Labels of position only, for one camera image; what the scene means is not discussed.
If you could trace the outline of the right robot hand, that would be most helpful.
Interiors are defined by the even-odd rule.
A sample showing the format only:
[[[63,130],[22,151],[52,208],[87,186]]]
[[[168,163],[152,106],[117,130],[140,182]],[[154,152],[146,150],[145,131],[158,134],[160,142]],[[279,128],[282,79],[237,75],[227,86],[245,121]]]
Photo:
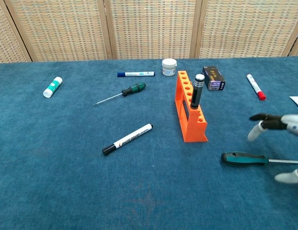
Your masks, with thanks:
[[[256,114],[249,118],[251,121],[259,121],[248,134],[248,140],[255,140],[262,132],[268,129],[287,130],[298,136],[298,115],[276,116],[270,114]],[[293,172],[280,173],[274,178],[285,184],[298,184],[298,169]]]

